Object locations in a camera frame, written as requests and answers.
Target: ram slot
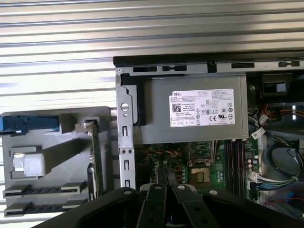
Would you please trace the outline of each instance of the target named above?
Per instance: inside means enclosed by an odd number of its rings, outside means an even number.
[[[245,161],[244,161],[244,149],[243,149],[243,142],[237,141],[237,172],[238,172],[238,195],[241,197],[245,196]]]
[[[246,164],[245,164],[245,141],[240,142],[241,147],[241,164],[242,164],[242,188],[243,188],[243,197],[246,196]]]
[[[237,179],[237,192],[236,195],[241,195],[242,189],[241,189],[241,154],[239,149],[238,141],[234,142],[234,150],[235,150],[235,165],[236,165],[236,179]]]
[[[228,168],[226,172],[227,179],[227,189],[229,192],[236,193],[236,176],[235,176],[235,161],[234,161],[234,150],[232,142],[226,141],[226,167]]]

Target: screw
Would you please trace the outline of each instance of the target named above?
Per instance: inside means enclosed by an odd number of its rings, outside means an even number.
[[[210,190],[210,191],[209,191],[209,194],[210,194],[210,195],[216,196],[216,195],[218,194],[218,192],[215,191],[215,190]]]
[[[179,186],[177,186],[177,188],[178,188],[179,190],[184,190],[184,189],[185,189],[185,186],[179,185]]]

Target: metal bracket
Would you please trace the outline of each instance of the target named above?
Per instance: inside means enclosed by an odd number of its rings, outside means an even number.
[[[133,142],[133,102],[128,89],[121,86],[121,76],[116,75],[117,128],[121,187],[135,189],[135,155]]]

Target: metal panel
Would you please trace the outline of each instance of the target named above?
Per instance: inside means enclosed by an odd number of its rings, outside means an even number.
[[[113,56],[304,46],[302,0],[0,0],[0,113],[115,106]]]

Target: white connector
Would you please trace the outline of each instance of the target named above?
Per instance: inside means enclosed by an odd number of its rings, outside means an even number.
[[[260,173],[257,173],[257,172],[251,172],[249,174],[249,179],[251,179],[254,183],[261,183],[262,181],[260,181],[258,179],[258,175],[260,175]]]

